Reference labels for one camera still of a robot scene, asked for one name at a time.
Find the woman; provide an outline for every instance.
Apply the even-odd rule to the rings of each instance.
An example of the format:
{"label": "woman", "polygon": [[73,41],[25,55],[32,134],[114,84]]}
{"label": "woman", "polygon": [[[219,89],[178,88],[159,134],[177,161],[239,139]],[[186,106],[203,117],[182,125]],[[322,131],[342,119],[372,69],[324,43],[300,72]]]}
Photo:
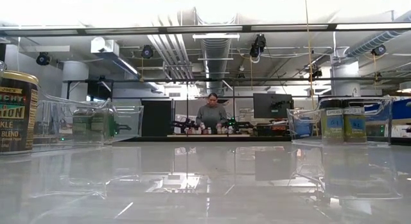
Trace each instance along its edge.
{"label": "woman", "polygon": [[227,122],[227,114],[223,106],[217,103],[218,96],[215,93],[208,95],[207,104],[198,109],[196,122],[200,126],[211,128],[213,133],[217,132],[217,128]]}

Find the gray shirt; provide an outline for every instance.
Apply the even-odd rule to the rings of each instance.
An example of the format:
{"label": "gray shirt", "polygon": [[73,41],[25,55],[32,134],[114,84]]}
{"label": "gray shirt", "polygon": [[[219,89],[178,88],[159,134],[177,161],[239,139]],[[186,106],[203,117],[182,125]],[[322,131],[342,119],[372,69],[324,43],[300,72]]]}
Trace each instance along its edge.
{"label": "gray shirt", "polygon": [[217,124],[225,123],[227,121],[227,114],[222,105],[209,107],[204,105],[198,109],[196,122],[198,125],[204,123],[206,128],[215,129]]}

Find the black monitor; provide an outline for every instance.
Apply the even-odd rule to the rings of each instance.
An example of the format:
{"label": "black monitor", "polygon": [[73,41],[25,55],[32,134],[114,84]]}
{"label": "black monitor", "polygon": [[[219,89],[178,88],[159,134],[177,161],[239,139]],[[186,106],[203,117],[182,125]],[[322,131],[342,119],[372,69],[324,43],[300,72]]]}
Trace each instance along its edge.
{"label": "black monitor", "polygon": [[254,93],[254,118],[287,118],[293,99],[287,94]]}

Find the white wall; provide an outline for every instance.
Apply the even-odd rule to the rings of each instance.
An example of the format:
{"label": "white wall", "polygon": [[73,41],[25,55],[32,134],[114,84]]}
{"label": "white wall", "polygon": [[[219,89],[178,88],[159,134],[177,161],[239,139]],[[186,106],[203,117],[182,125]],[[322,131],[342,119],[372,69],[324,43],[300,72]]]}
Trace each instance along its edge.
{"label": "white wall", "polygon": [[[51,96],[61,96],[63,72],[53,66],[40,66],[36,60],[22,53],[18,54],[19,68],[21,72],[32,74],[39,79],[42,90]],[[7,45],[6,59],[7,69],[18,70],[17,65],[17,46]]]}

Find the dark hair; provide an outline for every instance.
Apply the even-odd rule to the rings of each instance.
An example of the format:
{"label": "dark hair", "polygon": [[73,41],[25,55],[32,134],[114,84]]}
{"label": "dark hair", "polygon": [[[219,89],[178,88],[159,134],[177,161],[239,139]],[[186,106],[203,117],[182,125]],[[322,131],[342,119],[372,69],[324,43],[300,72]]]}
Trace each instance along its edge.
{"label": "dark hair", "polygon": [[217,94],[216,93],[210,93],[210,95],[208,95],[208,98],[210,98],[211,96],[214,96],[216,99],[218,99],[218,96],[217,96]]}

